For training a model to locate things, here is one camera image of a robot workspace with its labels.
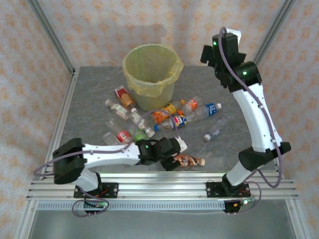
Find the floral wallpaper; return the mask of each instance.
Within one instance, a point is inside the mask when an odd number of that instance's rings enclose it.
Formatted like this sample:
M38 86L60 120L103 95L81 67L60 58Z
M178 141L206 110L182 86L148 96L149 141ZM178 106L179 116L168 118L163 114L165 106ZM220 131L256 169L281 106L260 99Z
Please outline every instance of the floral wallpaper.
M70 75L26 0L0 12L0 238L11 239Z
M284 0L39 0L74 68L120 66L131 49L173 46L184 65L200 65L221 26L242 31L253 60Z
M296 1L260 64L278 132L292 145L285 176L298 180L313 238L319 237L318 0Z

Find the trash bin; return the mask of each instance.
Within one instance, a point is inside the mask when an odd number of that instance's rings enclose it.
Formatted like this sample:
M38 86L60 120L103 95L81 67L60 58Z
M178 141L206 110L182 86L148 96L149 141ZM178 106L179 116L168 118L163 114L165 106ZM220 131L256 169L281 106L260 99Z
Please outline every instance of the trash bin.
M122 66L128 87L144 111L167 105L184 67L173 49L158 44L136 47L125 56Z

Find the mounting plate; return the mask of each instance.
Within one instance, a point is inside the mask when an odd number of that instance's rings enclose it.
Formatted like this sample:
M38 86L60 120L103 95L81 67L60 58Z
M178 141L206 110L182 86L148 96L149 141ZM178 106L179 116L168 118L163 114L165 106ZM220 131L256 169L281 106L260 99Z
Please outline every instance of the mounting plate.
M106 189L108 189L108 191L106 193L104 193L101 198L117 198L118 197L118 191L119 191L119 184L118 183L102 183L102 190L105 191ZM82 194L82 192L80 191L80 189L75 186L74 189L74 198L87 198L86 196L84 196Z
M208 198L249 198L250 189L248 184L242 184L236 189L235 192L232 192L230 195L227 195L225 190L221 186L221 182L207 182L206 183L206 192Z

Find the blue label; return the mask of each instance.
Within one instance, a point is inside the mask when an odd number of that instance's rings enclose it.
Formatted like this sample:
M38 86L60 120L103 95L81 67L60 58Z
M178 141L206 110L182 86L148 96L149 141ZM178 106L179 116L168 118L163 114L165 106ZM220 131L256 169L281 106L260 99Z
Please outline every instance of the blue label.
M217 112L217 108L216 108L215 104L210 103L210 104L206 104L205 106L207 108L209 108L209 111L208 111L209 116L212 116L213 114L215 114Z
M174 123L175 123L176 127L179 128L179 127L182 127L182 126L187 124L187 119L184 115L175 116Z

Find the plastic bottle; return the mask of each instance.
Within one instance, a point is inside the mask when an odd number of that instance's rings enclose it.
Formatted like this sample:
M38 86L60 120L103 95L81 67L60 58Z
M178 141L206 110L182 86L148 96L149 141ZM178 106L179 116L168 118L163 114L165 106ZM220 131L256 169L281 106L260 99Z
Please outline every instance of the plastic bottle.
M111 110L114 111L122 119L127 120L129 118L129 112L120 104L116 104L111 100L106 100L105 105L110 107Z
M228 123L228 120L229 120L228 116L224 116L220 118L219 120L217 120L213 125L211 125L207 129L207 133L204 135L204 139L206 141L210 141L211 139L217 137L220 131L223 130L226 124Z
M176 127L182 127L182 126L188 124L189 122L200 120L200 119L206 118L208 116L212 116L220 108L221 108L221 104L220 103L217 103L217 104L214 104L214 103L206 104L206 105L198 107L197 109L195 109L192 112L189 112L187 115L175 116L173 118L173 120L174 120L174 123L175 123ZM155 131L158 131L158 130L161 130L161 129L164 129L164 128L165 129L174 128L174 124L171 121L171 119L167 119L167 120L165 120L164 122L162 122L160 124L154 125Z
M131 112L132 113L129 115L131 121L135 124L138 124L139 129L143 130L148 137L152 138L155 132L151 129L151 127L148 126L146 120L142 119L136 108L133 108Z
M115 137L115 135L111 132L107 132L103 136L103 140L105 141L106 145L119 145L121 142L118 140L118 138Z
M132 140L131 135L121 128L115 119L111 119L106 122L106 125L109 127L110 131L116 136L116 138L120 141L121 144L127 144Z
M196 109L198 106L201 106L203 104L201 97L194 96L192 99L190 99L185 105L183 105L178 112L179 115L186 114L188 112L192 112L194 109Z
M133 135L134 130L135 130L136 126L135 125L131 125L129 127L129 133L131 135ZM149 137L143 132L141 131L139 128L136 129L135 135L133 136L134 142L139 141L141 139L149 139Z
M117 87L114 93L125 108L129 110L135 108L136 102L124 86Z
M155 123L160 123L164 121L168 117L168 115L175 114L177 111L179 111L182 105L185 105L185 100L173 101L164 108L162 108L162 110L166 111L168 114L165 114L161 111L154 112L152 113L152 120Z
M180 162L181 167L191 167L191 166L204 166L205 159L195 158L188 155L177 155L174 157L176 161Z

